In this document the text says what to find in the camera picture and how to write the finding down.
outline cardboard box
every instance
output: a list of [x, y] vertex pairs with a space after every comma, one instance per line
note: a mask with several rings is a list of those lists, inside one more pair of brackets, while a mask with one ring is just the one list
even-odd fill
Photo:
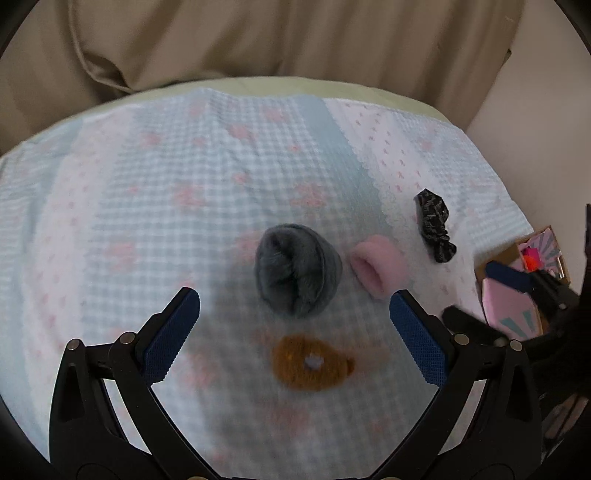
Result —
[[[532, 233], [531, 235], [517, 238], [511, 245], [509, 245], [507, 248], [505, 248], [501, 253], [495, 255], [494, 257], [491, 257], [486, 262], [484, 262], [483, 264], [476, 267], [475, 274], [476, 274], [476, 279], [477, 279], [480, 287], [482, 288], [482, 280], [486, 277], [485, 267], [488, 262], [497, 261], [503, 265], [512, 264], [515, 260], [521, 258], [521, 253], [519, 252], [519, 245], [523, 244], [524, 242], [527, 242], [533, 236], [539, 235], [540, 233], [544, 232], [548, 228], [550, 230], [552, 230], [552, 227], [550, 225], [548, 225], [548, 226], [542, 228], [541, 230], [538, 230], [537, 232]], [[554, 238], [556, 239], [556, 244], [558, 246], [558, 250], [562, 251], [560, 249], [560, 244], [558, 243], [558, 237], [556, 237], [554, 230], [552, 230], [552, 233], [554, 234]], [[562, 256], [562, 254], [560, 254], [558, 260], [560, 261], [562, 269], [564, 271], [564, 278], [562, 279], [562, 282], [565, 285], [570, 285], [569, 271], [566, 267], [566, 262], [564, 261], [564, 257]], [[546, 333], [548, 331], [548, 321], [544, 318], [544, 316], [539, 311], [538, 311], [538, 317], [539, 317], [540, 322], [542, 324], [542, 330], [544, 333]]]

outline brown plush toy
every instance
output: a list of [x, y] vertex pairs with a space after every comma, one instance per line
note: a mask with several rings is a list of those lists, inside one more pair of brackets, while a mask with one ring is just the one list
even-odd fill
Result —
[[272, 367], [275, 376], [288, 387], [320, 391], [344, 382], [353, 373], [355, 360], [321, 340], [290, 335], [273, 349]]

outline patterned scrunchie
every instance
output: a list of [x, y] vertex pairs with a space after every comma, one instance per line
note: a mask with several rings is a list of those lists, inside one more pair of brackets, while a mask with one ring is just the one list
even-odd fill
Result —
[[447, 263], [456, 254], [457, 247], [449, 241], [445, 222], [449, 211], [439, 195], [424, 189], [417, 195], [423, 219], [421, 235], [433, 247], [433, 256], [437, 263]]

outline beige curtain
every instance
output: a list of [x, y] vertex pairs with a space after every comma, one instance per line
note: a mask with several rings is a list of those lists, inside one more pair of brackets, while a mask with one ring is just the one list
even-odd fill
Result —
[[[38, 39], [37, 57], [7, 51], [21, 72], [11, 93], [22, 123], [13, 128], [0, 112], [0, 148], [65, 111], [225, 76], [293, 75], [379, 87], [429, 103], [465, 128], [502, 66], [523, 0], [69, 0], [67, 11], [65, 5], [41, 0], [31, 14], [28, 36]], [[50, 21], [36, 9], [48, 9]], [[43, 45], [39, 29], [46, 32]], [[30, 40], [19, 41], [31, 47]], [[5, 63], [0, 59], [0, 77]], [[29, 71], [44, 72], [43, 78], [23, 79], [30, 63]], [[0, 81], [0, 102], [5, 86]], [[48, 106], [56, 101], [53, 114]]]

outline white patterned fabric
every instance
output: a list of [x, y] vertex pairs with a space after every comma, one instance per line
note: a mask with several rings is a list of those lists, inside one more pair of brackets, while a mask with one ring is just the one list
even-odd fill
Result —
[[[23, 430], [47, 454], [70, 338], [114, 341], [190, 286], [200, 319], [154, 391], [229, 477], [368, 476], [435, 393], [388, 305], [348, 266], [354, 245], [388, 236], [428, 312], [459, 304], [481, 315], [475, 262], [531, 231], [460, 130], [346, 100], [198, 89], [65, 122], [11, 151], [1, 169], [0, 393]], [[449, 207], [458, 253], [448, 264], [430, 258], [418, 230], [413, 198], [425, 187]], [[343, 258], [336, 296], [312, 319], [279, 319], [256, 292], [254, 252], [279, 223], [311, 227]], [[292, 333], [349, 352], [359, 368], [332, 390], [286, 389], [269, 353]]]

